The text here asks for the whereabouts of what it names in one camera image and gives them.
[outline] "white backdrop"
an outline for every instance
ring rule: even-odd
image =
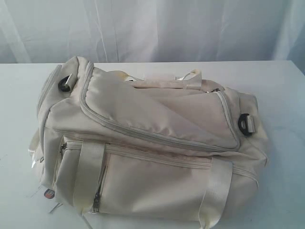
[[[305,0],[0,0],[0,62],[292,60]]]

